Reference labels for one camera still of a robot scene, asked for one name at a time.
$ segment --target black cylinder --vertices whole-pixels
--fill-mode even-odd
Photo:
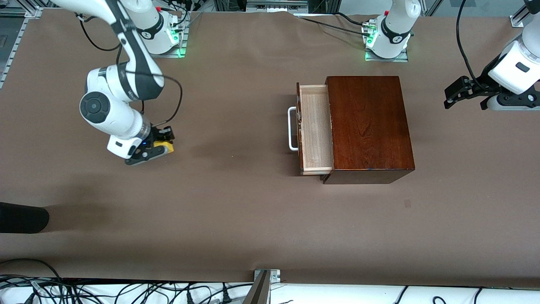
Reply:
[[[0,202],[0,233],[38,233],[48,223],[45,208]]]

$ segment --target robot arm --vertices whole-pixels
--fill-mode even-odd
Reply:
[[[535,83],[540,80],[540,0],[525,0],[533,20],[483,70],[477,81],[460,77],[446,88],[444,107],[487,96],[482,110],[540,110]]]
[[[382,58],[397,57],[407,47],[410,31],[421,11],[418,0],[392,0],[388,15],[375,19],[377,33],[366,47]]]
[[[53,1],[68,10],[103,19],[111,26],[130,58],[128,62],[88,73],[80,113],[96,129],[111,135],[107,145],[109,151],[127,159],[126,163],[133,163],[130,158],[140,158],[141,155],[135,152],[144,150],[145,146],[141,144],[147,144],[143,141],[158,139],[156,134],[163,133],[152,127],[148,119],[132,109],[129,103],[159,96],[164,86],[161,70],[147,51],[120,0]],[[170,141],[174,136],[170,132],[162,137]],[[169,151],[161,147],[160,152],[163,153],[152,158]],[[146,154],[144,161],[150,160]]]

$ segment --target yellow object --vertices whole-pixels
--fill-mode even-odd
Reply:
[[[172,143],[170,143],[168,141],[154,142],[154,148],[157,147],[157,146],[164,146],[165,148],[167,148],[167,153],[174,152],[174,147],[172,146]]]

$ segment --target metal handle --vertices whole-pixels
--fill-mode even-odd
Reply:
[[[295,110],[296,111],[296,107],[290,107],[289,110],[287,111],[287,118],[288,118],[288,121],[289,121],[289,124],[288,124],[288,127],[289,127],[289,149],[291,151],[298,151],[298,147],[293,147],[293,134],[292,134],[292,131],[291,131],[291,111],[292,110]]]

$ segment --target dark wooden cabinet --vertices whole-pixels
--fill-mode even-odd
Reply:
[[[387,184],[414,170],[399,77],[330,76],[296,92],[302,175]]]

